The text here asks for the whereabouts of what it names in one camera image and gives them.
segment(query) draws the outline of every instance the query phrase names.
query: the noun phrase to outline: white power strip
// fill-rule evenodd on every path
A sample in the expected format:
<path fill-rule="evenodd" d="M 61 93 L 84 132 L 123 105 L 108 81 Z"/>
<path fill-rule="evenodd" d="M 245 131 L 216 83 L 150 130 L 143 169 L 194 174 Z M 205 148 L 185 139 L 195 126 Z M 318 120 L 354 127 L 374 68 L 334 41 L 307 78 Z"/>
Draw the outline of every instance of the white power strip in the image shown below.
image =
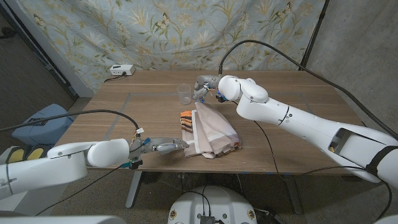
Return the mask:
<path fill-rule="evenodd" d="M 126 75 L 132 75 L 136 69 L 133 65 L 112 65 L 110 68 L 112 75 L 122 75 L 126 72 Z"/>

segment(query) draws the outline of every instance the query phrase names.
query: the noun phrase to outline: folded towel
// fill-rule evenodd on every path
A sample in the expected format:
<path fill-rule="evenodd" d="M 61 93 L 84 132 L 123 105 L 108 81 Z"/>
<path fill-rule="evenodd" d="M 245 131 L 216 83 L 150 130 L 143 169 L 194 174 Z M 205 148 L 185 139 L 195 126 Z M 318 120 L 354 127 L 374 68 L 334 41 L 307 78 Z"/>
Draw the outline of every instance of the folded towel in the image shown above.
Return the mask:
<path fill-rule="evenodd" d="M 185 130 L 187 113 L 182 116 L 182 139 L 190 146 L 184 149 L 185 157 L 202 154 L 206 158 L 226 154 L 241 148 L 241 140 L 227 119 L 214 107 L 206 103 L 195 103 L 196 110 L 191 112 L 192 133 Z"/>

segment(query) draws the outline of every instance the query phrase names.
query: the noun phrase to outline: fabric backdrop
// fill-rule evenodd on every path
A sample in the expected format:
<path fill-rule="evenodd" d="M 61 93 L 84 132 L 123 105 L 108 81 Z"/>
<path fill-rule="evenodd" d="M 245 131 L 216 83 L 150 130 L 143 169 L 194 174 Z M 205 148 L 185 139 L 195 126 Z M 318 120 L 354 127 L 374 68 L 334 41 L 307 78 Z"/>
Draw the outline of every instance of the fabric backdrop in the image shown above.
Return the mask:
<path fill-rule="evenodd" d="M 19 0 L 84 83 L 96 91 L 114 64 L 138 70 L 217 70 L 241 40 L 267 42 L 300 62 L 325 0 Z M 225 70 L 293 70 L 243 44 Z"/>

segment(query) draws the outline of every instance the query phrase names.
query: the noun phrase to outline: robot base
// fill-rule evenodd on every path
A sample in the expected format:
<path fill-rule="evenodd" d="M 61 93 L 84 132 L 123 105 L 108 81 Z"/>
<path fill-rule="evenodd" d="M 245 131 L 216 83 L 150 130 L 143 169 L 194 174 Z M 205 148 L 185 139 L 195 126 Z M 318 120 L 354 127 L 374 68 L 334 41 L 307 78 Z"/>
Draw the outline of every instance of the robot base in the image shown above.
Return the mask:
<path fill-rule="evenodd" d="M 210 212 L 206 199 L 205 217 L 203 216 L 202 194 L 204 187 L 183 194 L 170 209 L 168 224 L 175 223 L 245 223 L 256 224 L 256 215 L 251 204 L 240 194 L 220 186 L 207 186 L 204 196 L 210 203 Z"/>

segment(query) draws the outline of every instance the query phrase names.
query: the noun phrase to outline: clear plastic cup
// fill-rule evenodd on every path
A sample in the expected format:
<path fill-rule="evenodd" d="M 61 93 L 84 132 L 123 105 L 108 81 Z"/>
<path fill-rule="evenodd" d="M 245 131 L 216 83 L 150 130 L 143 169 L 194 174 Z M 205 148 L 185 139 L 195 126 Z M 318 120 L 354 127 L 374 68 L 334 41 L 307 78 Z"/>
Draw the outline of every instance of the clear plastic cup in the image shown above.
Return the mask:
<path fill-rule="evenodd" d="M 188 105 L 191 103 L 192 94 L 190 85 L 183 83 L 177 87 L 177 91 L 182 105 Z"/>

